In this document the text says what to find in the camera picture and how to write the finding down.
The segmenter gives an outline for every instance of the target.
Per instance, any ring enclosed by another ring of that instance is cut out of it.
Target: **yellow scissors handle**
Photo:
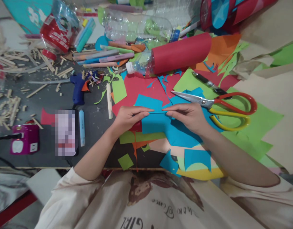
[[[247,127],[251,123],[250,117],[247,116],[247,115],[244,115],[244,114],[239,114],[239,113],[235,113],[235,112],[227,112],[227,111],[217,111],[217,110],[215,110],[213,108],[210,108],[209,112],[213,113],[213,114],[216,114],[216,115],[233,116],[233,117],[238,117],[238,118],[243,118],[244,119],[244,123],[241,126],[238,126],[238,127],[235,127],[235,128],[230,128],[230,127],[226,127],[226,126],[222,125],[214,115],[210,116],[211,120],[218,127],[220,127],[222,130],[240,131],[240,130],[244,129],[245,127]]]

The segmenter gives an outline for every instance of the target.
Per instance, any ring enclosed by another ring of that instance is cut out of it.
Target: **hand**
[[[162,110],[168,111],[168,116],[181,121],[195,134],[201,134],[206,128],[211,128],[198,103],[180,103]]]
[[[147,117],[150,114],[149,112],[152,111],[154,110],[145,107],[122,106],[111,126],[119,135],[121,135],[132,128],[135,123],[139,122],[144,117]]]

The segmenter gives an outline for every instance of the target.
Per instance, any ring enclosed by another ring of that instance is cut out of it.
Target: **finger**
[[[179,103],[179,104],[170,106],[168,108],[164,108],[162,110],[163,111],[177,111],[177,110],[186,111],[189,109],[189,107],[190,107],[190,103]]]
[[[146,107],[140,107],[140,106],[137,106],[137,107],[130,107],[130,111],[133,113],[133,114],[138,114],[140,112],[144,112],[144,111],[147,111],[147,112],[152,112],[154,111],[153,109],[150,109],[150,108],[146,108]]]
[[[185,116],[177,111],[168,111],[167,115],[177,119],[178,121],[181,121],[182,123],[184,123],[187,118],[187,116]]]
[[[136,114],[135,116],[133,116],[131,118],[131,120],[133,121],[133,123],[139,122],[141,119],[143,119],[144,117],[147,117],[150,113],[148,113],[147,111],[144,112],[140,112],[138,114]]]

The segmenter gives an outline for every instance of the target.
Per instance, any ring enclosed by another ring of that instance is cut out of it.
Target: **sleeve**
[[[71,168],[52,190],[35,228],[74,228],[103,184],[102,176],[88,181]]]
[[[239,183],[230,177],[221,184],[221,189],[231,198],[245,197],[270,200],[293,206],[293,185],[280,178],[280,183],[271,187],[256,187]]]

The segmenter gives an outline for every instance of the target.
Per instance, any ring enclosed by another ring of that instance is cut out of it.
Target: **left hand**
[[[133,127],[133,125],[139,122],[144,117],[147,117],[154,110],[145,107],[125,107],[122,106],[119,109],[118,115],[111,125],[114,130],[119,134],[123,134],[125,131]]]

